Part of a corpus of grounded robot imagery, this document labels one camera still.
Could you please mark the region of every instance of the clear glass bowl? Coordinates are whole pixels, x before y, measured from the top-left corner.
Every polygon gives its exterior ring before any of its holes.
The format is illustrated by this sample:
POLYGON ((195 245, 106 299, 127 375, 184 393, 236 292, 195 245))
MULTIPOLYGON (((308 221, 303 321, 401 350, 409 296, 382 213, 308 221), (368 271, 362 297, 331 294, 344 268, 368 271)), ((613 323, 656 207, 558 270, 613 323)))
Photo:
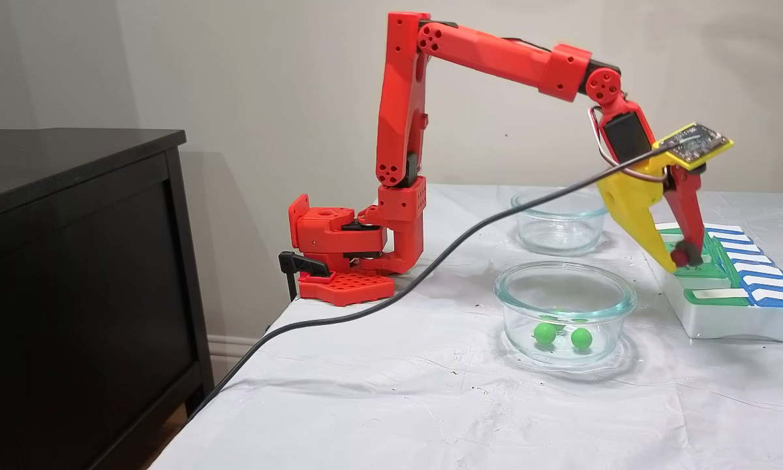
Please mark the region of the clear glass bowl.
MULTIPOLYGON (((511 208, 535 199, 519 193, 511 208)), ((546 202, 516 216, 519 240, 532 252, 555 256, 588 253, 600 240, 606 205, 596 189, 583 189, 546 202)))
POLYGON ((530 262, 496 278, 504 332, 531 359, 585 366, 618 346, 636 292, 621 276, 574 262, 530 262))

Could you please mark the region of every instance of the black dresser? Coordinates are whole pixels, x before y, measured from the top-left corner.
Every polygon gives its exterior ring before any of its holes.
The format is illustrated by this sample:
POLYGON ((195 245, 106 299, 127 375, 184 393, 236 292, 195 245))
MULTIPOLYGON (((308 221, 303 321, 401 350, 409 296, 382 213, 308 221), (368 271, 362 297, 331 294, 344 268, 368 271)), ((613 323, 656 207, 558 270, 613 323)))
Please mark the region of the black dresser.
POLYGON ((0 130, 0 470, 127 470, 212 390, 182 143, 0 130))

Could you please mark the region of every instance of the red base plate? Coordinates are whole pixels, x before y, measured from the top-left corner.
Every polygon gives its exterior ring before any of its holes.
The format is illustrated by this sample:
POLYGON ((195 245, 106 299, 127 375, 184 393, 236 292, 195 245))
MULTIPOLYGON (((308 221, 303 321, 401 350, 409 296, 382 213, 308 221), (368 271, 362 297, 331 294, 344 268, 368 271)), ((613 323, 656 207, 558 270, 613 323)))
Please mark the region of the red base plate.
POLYGON ((302 282, 299 297, 318 298, 337 307, 349 306, 394 295, 394 281, 379 274, 351 271, 337 273, 331 283, 302 282))

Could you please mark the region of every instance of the black cable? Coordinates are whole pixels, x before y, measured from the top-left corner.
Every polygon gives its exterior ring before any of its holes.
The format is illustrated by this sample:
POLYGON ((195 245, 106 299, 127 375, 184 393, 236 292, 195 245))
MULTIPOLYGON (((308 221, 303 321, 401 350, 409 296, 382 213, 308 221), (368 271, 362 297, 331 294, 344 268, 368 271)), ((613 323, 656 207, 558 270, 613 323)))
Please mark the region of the black cable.
POLYGON ((522 204, 520 206, 515 206, 514 208, 510 208, 507 211, 499 212, 498 214, 495 214, 493 216, 490 216, 483 221, 477 223, 476 225, 473 225, 469 229, 467 229, 466 232, 464 232, 460 237, 456 238, 454 241, 452 241, 451 244, 449 244, 446 249, 439 254, 439 256, 433 261, 430 262, 430 264, 427 265, 425 270, 418 274, 418 276, 415 277, 415 279, 412 280, 412 282, 409 283, 409 285, 405 286, 403 289, 400 290, 397 294, 394 294, 392 297, 387 298, 386 300, 383 300, 379 304, 372 305, 371 307, 368 307, 367 309, 361 310, 356 313, 351 313, 350 315, 342 315, 341 317, 334 317, 331 319, 310 319, 309 321, 299 321, 296 323, 286 324, 285 326, 282 326, 280 328, 276 328, 276 330, 271 331, 270 333, 264 334, 264 336, 258 340, 251 348, 249 348, 249 351, 246 351, 246 354, 243 355, 243 357, 238 360, 237 364, 226 374, 226 377, 224 377, 219 384, 215 386, 215 389, 212 390, 209 395, 206 396, 206 398, 203 399, 201 404, 197 407, 196 410, 189 416, 189 419, 186 421, 188 424, 191 422, 192 419, 194 419, 195 416, 197 416, 198 413, 200 413, 201 410, 203 410, 204 407, 206 407, 207 404, 209 404, 210 401, 212 401, 215 396, 218 395, 218 393, 221 393, 221 390, 226 386, 226 384, 232 380, 235 374, 237 374, 238 371, 240 371, 240 368, 243 367, 243 365, 246 364, 246 361, 249 360, 250 357, 252 357, 252 354, 255 354, 255 351, 260 350, 261 346, 269 342, 271 339, 275 338, 279 334, 287 333, 291 330, 298 330, 298 328, 307 328, 309 326, 322 326, 326 324, 337 324, 337 323, 345 323, 346 321, 354 321, 355 319, 361 319, 362 317, 365 317, 367 315, 371 315, 372 313, 379 312, 380 310, 385 309, 385 307, 391 306, 394 303, 397 303, 398 300, 406 296, 406 294, 409 294, 409 292, 412 292, 412 289, 415 289, 416 286, 419 285, 429 274, 431 274, 432 271, 435 270, 435 268, 438 267, 443 260, 446 259, 455 249, 457 249, 462 243, 464 243, 467 238, 470 238, 473 233, 478 232, 482 228, 486 227, 487 225, 490 225, 491 223, 494 223, 498 220, 504 219, 505 217, 512 216, 513 214, 518 214, 519 212, 527 211, 530 208, 533 208, 534 206, 538 206, 540 204, 544 204, 546 202, 551 202, 551 200, 555 200, 558 197, 565 196, 568 193, 573 193, 576 190, 582 189, 584 187, 587 187, 590 184, 593 184, 597 181, 600 181, 606 176, 612 175, 613 173, 620 172, 624 168, 628 166, 632 166, 636 163, 639 163, 640 161, 644 161, 648 158, 655 157, 655 155, 662 154, 663 152, 668 151, 668 149, 671 149, 675 146, 681 145, 682 142, 676 142, 673 145, 670 146, 660 146, 657 149, 652 149, 651 151, 648 151, 647 153, 643 155, 639 155, 639 157, 633 158, 629 161, 625 161, 624 163, 616 164, 616 166, 611 166, 607 168, 606 170, 603 170, 603 172, 597 173, 594 176, 591 176, 591 178, 586 178, 585 180, 578 182, 576 184, 570 185, 567 188, 562 188, 556 191, 553 191, 553 193, 547 195, 538 197, 537 199, 530 200, 530 202, 526 202, 525 204, 522 204))
POLYGON ((546 52, 550 52, 551 51, 549 48, 544 48, 544 47, 542 47, 540 45, 534 44, 533 42, 526 41, 525 39, 522 39, 522 38, 502 38, 502 39, 508 39, 508 41, 514 41, 514 42, 522 42, 522 44, 528 44, 529 46, 535 47, 538 50, 543 50, 543 51, 546 51, 546 52))

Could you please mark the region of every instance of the white piano key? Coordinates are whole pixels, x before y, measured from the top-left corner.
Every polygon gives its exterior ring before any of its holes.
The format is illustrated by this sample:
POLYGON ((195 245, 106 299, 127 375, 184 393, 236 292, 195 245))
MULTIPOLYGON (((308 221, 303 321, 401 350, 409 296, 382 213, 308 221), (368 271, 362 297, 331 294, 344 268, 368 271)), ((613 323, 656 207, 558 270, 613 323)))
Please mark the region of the white piano key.
MULTIPOLYGON (((717 230, 726 230, 728 232, 740 232, 743 233, 743 229, 741 227, 735 226, 735 225, 720 225, 718 223, 705 223, 705 228, 713 228, 717 230)), ((655 230, 671 230, 674 228, 678 228, 679 223, 678 222, 665 222, 665 223, 657 223, 655 224, 655 230)))
POLYGON ((746 254, 746 253, 732 253, 728 252, 728 258, 730 259, 741 259, 743 261, 756 261, 756 262, 764 262, 765 264, 774 264, 773 261, 771 261, 768 256, 761 255, 761 254, 746 254))
POLYGON ((756 289, 752 292, 752 297, 757 301, 763 300, 764 298, 777 298, 777 300, 783 300, 783 292, 780 292, 779 290, 756 289))
POLYGON ((752 273, 783 276, 783 271, 780 271, 780 268, 775 268, 774 266, 767 264, 747 264, 747 262, 735 262, 734 270, 737 270, 737 273, 740 273, 741 271, 750 271, 752 273))
POLYGON ((696 298, 729 298, 748 297, 746 289, 696 289, 693 291, 696 298))
POLYGON ((743 250, 746 252, 757 252, 759 253, 760 247, 756 246, 754 243, 746 244, 746 243, 730 243, 730 242, 720 242, 723 247, 725 247, 726 250, 743 250))
POLYGON ((783 288, 783 279, 771 279, 771 277, 743 276, 747 285, 770 285, 783 288))
POLYGON ((684 240, 684 235, 681 233, 662 233, 661 240, 665 243, 676 243, 684 240))
POLYGON ((719 238, 720 240, 733 240, 735 242, 747 242, 752 243, 752 239, 739 233, 722 233, 722 232, 708 232, 711 238, 719 238))

